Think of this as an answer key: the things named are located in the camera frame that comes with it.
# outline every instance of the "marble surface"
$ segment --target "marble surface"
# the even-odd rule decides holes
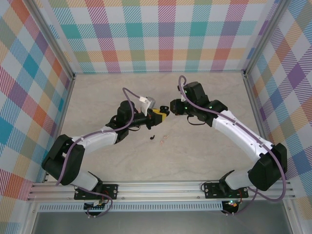
[[[200,82],[210,100],[222,101],[257,132],[240,73],[144,73],[78,75],[62,133],[80,136],[104,126],[126,99],[122,87],[153,97],[156,108],[169,106],[180,97],[176,87],[179,75],[185,75],[188,82]],[[139,101],[131,99],[139,108]],[[142,126],[122,142],[86,155],[81,168],[102,180],[206,180],[251,165],[247,155],[222,133],[208,125],[192,126],[186,116],[170,113],[151,130]]]

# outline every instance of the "black mounting plate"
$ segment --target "black mounting plate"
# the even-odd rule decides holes
[[[106,194],[112,198],[112,200],[117,199],[118,185],[117,184],[103,184],[101,187],[102,194]],[[100,195],[90,194],[79,188],[76,189],[74,200],[102,200]]]
[[[208,189],[208,191],[205,192],[205,198],[248,198],[247,188],[233,190],[232,192],[228,193],[228,196],[225,196],[224,193],[219,189],[219,183],[206,182],[202,187],[204,188],[204,191]]]

